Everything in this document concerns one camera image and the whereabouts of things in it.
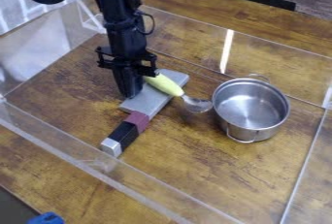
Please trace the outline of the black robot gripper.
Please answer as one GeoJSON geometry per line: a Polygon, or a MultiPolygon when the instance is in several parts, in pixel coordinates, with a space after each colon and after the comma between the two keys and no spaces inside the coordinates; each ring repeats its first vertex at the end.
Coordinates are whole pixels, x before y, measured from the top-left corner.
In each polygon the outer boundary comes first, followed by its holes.
{"type": "Polygon", "coordinates": [[[118,89],[123,96],[134,98],[143,89],[143,76],[156,75],[156,56],[146,50],[146,31],[142,20],[107,22],[108,46],[97,47],[97,64],[112,71],[118,89]]]}

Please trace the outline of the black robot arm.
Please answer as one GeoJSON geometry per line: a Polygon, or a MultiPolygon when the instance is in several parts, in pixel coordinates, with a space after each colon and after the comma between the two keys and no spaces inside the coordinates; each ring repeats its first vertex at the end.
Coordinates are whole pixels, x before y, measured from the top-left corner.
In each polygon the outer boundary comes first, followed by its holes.
{"type": "Polygon", "coordinates": [[[143,76],[155,77],[156,55],[146,50],[144,16],[140,0],[95,0],[103,14],[108,46],[97,47],[99,66],[112,71],[120,94],[134,98],[143,89],[143,76]]]}

